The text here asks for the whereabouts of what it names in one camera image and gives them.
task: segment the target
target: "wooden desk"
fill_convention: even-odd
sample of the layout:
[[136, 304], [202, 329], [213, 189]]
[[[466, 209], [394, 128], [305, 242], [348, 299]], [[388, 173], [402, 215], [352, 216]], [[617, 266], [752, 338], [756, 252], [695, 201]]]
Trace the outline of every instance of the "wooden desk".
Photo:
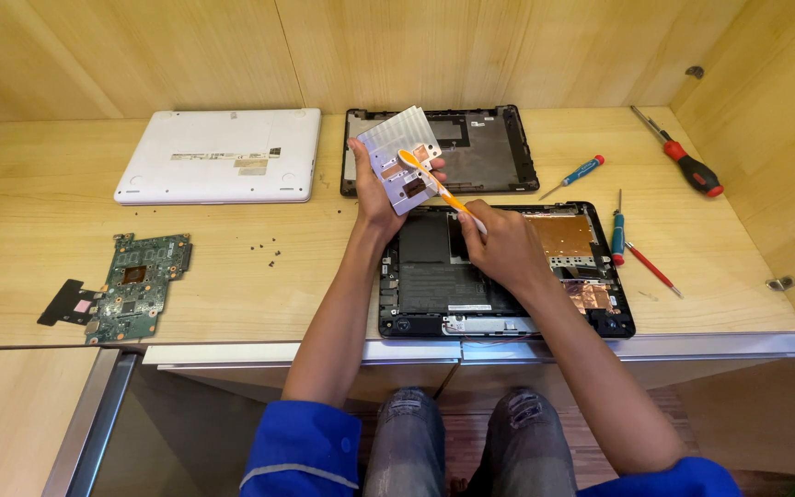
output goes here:
[[[697, 156], [669, 109], [646, 112]], [[795, 312], [764, 285], [773, 275], [732, 207], [693, 191], [629, 109], [521, 115], [543, 190], [485, 198], [536, 202], [603, 154], [601, 169], [548, 200], [593, 202], [610, 233], [624, 189], [628, 239], [686, 296], [679, 300], [627, 257], [621, 275], [638, 334], [795, 331]], [[66, 279], [99, 288], [111, 235], [130, 231], [139, 238], [191, 232], [194, 243], [190, 271], [171, 285], [156, 335], [143, 343], [300, 340], [357, 211], [338, 191], [343, 123], [323, 118], [308, 203], [157, 207], [112, 200], [145, 119], [0, 123], [0, 346], [83, 344], [79, 326], [35, 321]], [[378, 338], [372, 313], [370, 324], [370, 338]]]
[[0, 350], [0, 497], [41, 495], [97, 350]]

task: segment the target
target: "person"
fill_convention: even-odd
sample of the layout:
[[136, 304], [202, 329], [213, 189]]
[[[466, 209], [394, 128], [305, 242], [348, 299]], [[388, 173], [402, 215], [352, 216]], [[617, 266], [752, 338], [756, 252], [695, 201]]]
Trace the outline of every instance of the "person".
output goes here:
[[[379, 258], [401, 228], [370, 167], [364, 144], [350, 139], [358, 164], [358, 218], [333, 282], [293, 360], [282, 391], [263, 413], [242, 496], [445, 496], [444, 425], [422, 390], [403, 388], [381, 407], [369, 468], [358, 471], [360, 421], [340, 410], [358, 373], [370, 289]], [[446, 179], [442, 159], [435, 175]], [[655, 402], [581, 317], [550, 270], [534, 228], [517, 212], [467, 204], [487, 227], [481, 236], [459, 214], [471, 262], [508, 289], [536, 323], [591, 432], [620, 478], [578, 491], [570, 450], [547, 400], [519, 388], [499, 401], [480, 468], [465, 496], [736, 496], [732, 476], [686, 448]]]

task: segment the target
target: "screwdriver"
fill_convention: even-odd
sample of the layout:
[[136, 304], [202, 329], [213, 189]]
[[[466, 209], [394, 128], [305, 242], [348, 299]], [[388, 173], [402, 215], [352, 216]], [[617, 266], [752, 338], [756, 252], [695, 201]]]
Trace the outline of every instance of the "screwdriver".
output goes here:
[[554, 186], [548, 191], [545, 195], [540, 196], [539, 200], [546, 198], [547, 196], [553, 194], [554, 192], [558, 191], [560, 186], [569, 186], [571, 185], [576, 179], [581, 178], [582, 176], [586, 176], [588, 173], [594, 170], [598, 165], [602, 165], [606, 162], [606, 159], [603, 156], [593, 156], [593, 159], [589, 160], [585, 164], [581, 164], [579, 169], [576, 169], [572, 172], [569, 176], [565, 177], [563, 181], [560, 181], [558, 186]]
[[646, 123], [656, 131], [658, 138], [664, 140], [664, 153], [669, 155], [670, 158], [676, 161], [679, 168], [683, 171], [683, 176], [689, 182], [691, 187], [700, 191], [707, 196], [719, 196], [723, 193], [723, 185], [720, 185], [720, 180], [716, 178], [716, 174], [704, 164], [690, 157], [683, 147], [670, 138], [670, 135], [665, 130], [662, 130], [656, 124], [656, 121], [647, 118], [633, 105], [631, 110], [646, 121]]
[[618, 190], [618, 209], [615, 216], [615, 227], [612, 229], [612, 263], [615, 266], [624, 264], [624, 214], [621, 213], [621, 190]]
[[650, 271], [651, 271], [651, 272], [652, 272], [652, 273], [653, 273], [655, 276], [657, 276], [657, 277], [658, 277], [658, 279], [660, 279], [660, 280], [662, 281], [662, 283], [664, 283], [665, 285], [667, 285], [668, 287], [670, 287], [670, 289], [671, 289], [671, 290], [673, 290], [674, 292], [677, 292], [677, 295], [679, 295], [679, 298], [681, 298], [681, 299], [683, 298], [683, 294], [679, 293], [679, 289], [678, 289], [677, 287], [674, 287], [674, 286], [673, 286], [673, 283], [671, 283], [671, 282], [670, 282], [670, 280], [668, 279], [668, 277], [667, 277], [667, 276], [664, 276], [664, 273], [663, 273], [663, 272], [660, 272], [660, 271], [658, 271], [658, 268], [656, 267], [656, 265], [654, 265], [654, 264], [650, 263], [650, 262], [649, 262], [649, 259], [646, 259], [646, 257], [644, 257], [644, 256], [643, 256], [643, 254], [640, 254], [640, 253], [639, 253], [639, 250], [636, 250], [636, 249], [634, 248], [634, 244], [633, 244], [633, 243], [630, 243], [630, 242], [627, 242], [627, 241], [625, 241], [625, 242], [624, 242], [624, 245], [627, 245], [627, 248], [628, 248], [628, 249], [630, 249], [630, 250], [631, 250], [631, 252], [632, 252], [632, 253], [633, 253], [633, 254], [634, 254], [634, 255], [635, 255], [635, 256], [636, 256], [636, 257], [639, 259], [639, 261], [640, 261], [641, 263], [643, 263], [643, 265], [644, 265], [644, 266], [646, 266], [647, 268], [649, 268], [649, 270], [650, 270]]

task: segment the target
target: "green circuit board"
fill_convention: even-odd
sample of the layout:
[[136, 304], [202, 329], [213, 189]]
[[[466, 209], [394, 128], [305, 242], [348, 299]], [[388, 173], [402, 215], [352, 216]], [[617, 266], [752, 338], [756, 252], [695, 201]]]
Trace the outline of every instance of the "green circuit board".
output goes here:
[[189, 234], [135, 240], [133, 233], [117, 234], [116, 252], [106, 284], [94, 294], [99, 300], [89, 312], [85, 344], [149, 337], [164, 311], [168, 283], [189, 269]]

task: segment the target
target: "red and black screwdriver handle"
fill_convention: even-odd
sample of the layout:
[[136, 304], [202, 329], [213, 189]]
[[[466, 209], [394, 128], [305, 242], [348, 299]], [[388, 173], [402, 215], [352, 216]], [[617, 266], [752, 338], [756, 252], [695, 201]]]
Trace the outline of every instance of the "red and black screwdriver handle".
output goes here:
[[708, 166], [691, 158], [677, 141], [670, 139], [668, 133], [662, 131], [662, 136], [667, 138], [664, 142], [664, 153], [677, 162], [691, 187], [707, 196], [719, 196], [723, 193], [723, 185], [720, 185], [720, 180]]

